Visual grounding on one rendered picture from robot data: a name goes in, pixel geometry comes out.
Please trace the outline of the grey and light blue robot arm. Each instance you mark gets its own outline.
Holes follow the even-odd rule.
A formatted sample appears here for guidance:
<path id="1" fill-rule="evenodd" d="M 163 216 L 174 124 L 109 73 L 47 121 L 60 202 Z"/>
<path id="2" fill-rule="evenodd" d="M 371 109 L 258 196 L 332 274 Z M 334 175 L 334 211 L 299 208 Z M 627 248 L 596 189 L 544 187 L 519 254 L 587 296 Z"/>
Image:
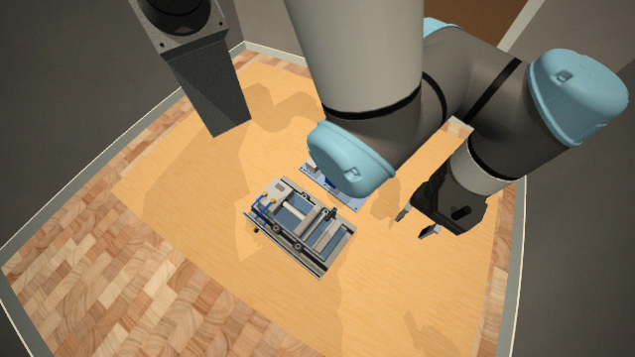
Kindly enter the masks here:
<path id="1" fill-rule="evenodd" d="M 283 1 L 325 115 L 308 151 L 353 198 L 392 179 L 452 114 L 474 129 L 476 163 L 517 180 L 629 103 L 623 81 L 597 60 L 552 49 L 521 61 L 424 18 L 424 0 Z"/>

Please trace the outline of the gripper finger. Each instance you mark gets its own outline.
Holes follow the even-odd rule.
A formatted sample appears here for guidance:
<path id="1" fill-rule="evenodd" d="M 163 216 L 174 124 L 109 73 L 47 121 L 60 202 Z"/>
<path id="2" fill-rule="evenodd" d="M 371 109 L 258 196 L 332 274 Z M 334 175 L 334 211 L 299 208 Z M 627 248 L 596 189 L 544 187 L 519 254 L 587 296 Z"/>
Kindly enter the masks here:
<path id="1" fill-rule="evenodd" d="M 430 235 L 432 235 L 434 233 L 439 234 L 441 229 L 442 229 L 442 226 L 438 225 L 436 223 L 433 224 L 433 225 L 429 225 L 426 228 L 422 229 L 422 231 L 419 234 L 418 238 L 419 239 L 423 239 L 423 238 L 425 238 L 427 236 L 430 236 Z"/>
<path id="2" fill-rule="evenodd" d="M 403 208 L 403 210 L 397 215 L 397 217 L 395 218 L 396 222 L 399 222 L 404 216 L 405 214 L 409 213 L 411 208 L 413 206 L 410 204 L 410 199 L 408 200 L 407 204 L 405 205 L 405 207 Z"/>

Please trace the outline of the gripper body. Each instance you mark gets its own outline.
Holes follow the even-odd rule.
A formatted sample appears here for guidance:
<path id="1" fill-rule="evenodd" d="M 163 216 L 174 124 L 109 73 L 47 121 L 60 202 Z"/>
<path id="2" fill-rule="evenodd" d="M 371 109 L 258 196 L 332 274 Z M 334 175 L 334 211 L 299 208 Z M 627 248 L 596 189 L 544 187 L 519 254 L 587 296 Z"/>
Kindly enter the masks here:
<path id="1" fill-rule="evenodd" d="M 468 137 L 410 198 L 417 210 L 458 236 L 482 221 L 486 198 L 514 183 L 483 172 L 467 147 Z"/>

